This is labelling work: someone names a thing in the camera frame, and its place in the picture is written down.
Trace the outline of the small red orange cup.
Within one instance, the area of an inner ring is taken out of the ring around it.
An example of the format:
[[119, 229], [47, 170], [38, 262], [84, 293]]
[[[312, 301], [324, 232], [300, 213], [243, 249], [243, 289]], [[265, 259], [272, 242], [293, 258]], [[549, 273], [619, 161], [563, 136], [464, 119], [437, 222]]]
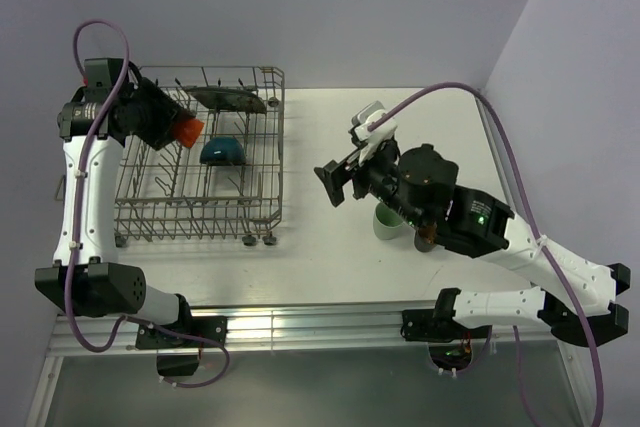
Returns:
[[191, 149], [204, 128], [204, 123], [197, 118], [188, 118], [174, 124], [171, 133], [174, 139], [183, 147]]

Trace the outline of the black floral square plate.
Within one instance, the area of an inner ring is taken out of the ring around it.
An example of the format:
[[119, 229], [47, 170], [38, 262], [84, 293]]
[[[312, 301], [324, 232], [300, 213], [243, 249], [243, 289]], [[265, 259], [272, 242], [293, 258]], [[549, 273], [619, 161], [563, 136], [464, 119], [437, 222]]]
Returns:
[[264, 101], [254, 92], [226, 87], [185, 87], [184, 91], [209, 110], [265, 114]]

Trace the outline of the pale green cup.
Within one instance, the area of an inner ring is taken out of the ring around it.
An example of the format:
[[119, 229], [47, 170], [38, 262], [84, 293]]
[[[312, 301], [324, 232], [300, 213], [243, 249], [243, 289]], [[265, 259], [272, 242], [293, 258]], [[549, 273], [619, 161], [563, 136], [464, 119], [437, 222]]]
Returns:
[[393, 210], [378, 203], [373, 214], [372, 227], [374, 235], [383, 241], [398, 237], [403, 229], [404, 221]]

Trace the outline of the dark bowl tan inside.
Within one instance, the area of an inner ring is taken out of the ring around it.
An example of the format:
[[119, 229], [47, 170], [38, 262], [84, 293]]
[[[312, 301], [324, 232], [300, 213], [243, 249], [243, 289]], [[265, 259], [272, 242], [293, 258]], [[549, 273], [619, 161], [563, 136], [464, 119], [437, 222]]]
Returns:
[[215, 137], [203, 146], [199, 161], [207, 166], [242, 166], [246, 164], [246, 154], [234, 137]]

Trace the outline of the dark brown mug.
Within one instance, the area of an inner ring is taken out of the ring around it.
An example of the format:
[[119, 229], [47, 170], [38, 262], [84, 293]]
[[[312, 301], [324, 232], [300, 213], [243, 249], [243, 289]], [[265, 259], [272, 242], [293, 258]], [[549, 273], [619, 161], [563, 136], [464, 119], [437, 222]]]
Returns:
[[419, 228], [415, 231], [413, 245], [417, 251], [429, 253], [437, 247], [435, 237], [436, 232], [433, 227]]

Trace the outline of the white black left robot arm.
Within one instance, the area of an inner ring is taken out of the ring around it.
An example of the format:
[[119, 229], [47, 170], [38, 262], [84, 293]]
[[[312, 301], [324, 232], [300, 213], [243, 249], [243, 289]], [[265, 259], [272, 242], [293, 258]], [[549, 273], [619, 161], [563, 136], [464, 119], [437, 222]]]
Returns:
[[85, 84], [58, 115], [65, 156], [61, 234], [35, 287], [67, 317], [132, 316], [159, 325], [183, 346], [195, 333], [186, 299], [150, 287], [143, 271], [119, 262], [114, 229], [116, 181], [126, 141], [153, 150], [192, 147], [203, 124], [135, 64], [121, 58], [84, 62]]

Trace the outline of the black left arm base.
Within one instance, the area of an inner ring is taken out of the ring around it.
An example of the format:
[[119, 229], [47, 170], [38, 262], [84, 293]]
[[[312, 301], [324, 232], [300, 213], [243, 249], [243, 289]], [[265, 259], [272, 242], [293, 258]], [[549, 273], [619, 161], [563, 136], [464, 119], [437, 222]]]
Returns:
[[211, 347], [210, 341], [224, 346], [227, 327], [226, 316], [194, 317], [188, 327], [165, 326], [165, 329], [182, 334], [182, 337], [141, 326], [136, 336], [135, 348], [137, 350], [208, 348]]

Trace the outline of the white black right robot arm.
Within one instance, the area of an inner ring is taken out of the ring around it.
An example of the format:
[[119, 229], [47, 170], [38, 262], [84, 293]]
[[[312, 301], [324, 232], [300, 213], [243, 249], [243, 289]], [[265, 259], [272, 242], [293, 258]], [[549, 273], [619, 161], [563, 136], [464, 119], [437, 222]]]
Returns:
[[480, 338], [492, 326], [529, 326], [547, 328], [555, 338], [584, 347], [581, 315], [598, 346], [627, 334], [629, 312], [616, 298], [630, 287], [628, 267], [593, 263], [535, 238], [507, 204], [459, 185], [457, 164], [432, 145], [400, 152], [390, 140], [365, 162], [353, 152], [314, 172], [333, 206], [344, 201], [343, 187], [351, 184], [355, 198], [374, 196], [427, 246], [497, 265], [530, 284], [502, 292], [444, 288], [432, 308], [403, 312], [405, 340], [446, 343]]

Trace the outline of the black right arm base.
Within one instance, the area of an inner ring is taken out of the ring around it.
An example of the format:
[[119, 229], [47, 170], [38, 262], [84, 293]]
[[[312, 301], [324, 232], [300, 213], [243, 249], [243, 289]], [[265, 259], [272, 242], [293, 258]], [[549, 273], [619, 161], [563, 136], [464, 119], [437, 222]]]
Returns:
[[451, 306], [404, 310], [400, 335], [407, 342], [424, 343], [450, 343], [491, 337], [491, 327], [464, 327], [453, 320], [455, 313], [456, 310]]

